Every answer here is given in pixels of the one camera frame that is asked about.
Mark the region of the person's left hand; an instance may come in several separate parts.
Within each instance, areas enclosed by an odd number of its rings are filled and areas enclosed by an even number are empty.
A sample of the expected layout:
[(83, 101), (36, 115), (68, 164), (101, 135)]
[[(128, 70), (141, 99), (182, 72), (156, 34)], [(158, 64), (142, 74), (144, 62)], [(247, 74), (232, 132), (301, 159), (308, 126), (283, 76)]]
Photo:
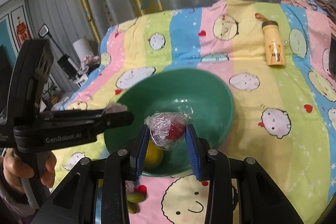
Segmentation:
[[(47, 188), (52, 188), (55, 182), (55, 165), (57, 159), (53, 153), (50, 153), (49, 158), (46, 161), (46, 171), (41, 175), (41, 182)], [(23, 194), (21, 179), (32, 178), (34, 176), (33, 169), (21, 161), (21, 159), (15, 158), (12, 148), (8, 148), (3, 158), (3, 174), (5, 180), (9, 186), (16, 192)]]

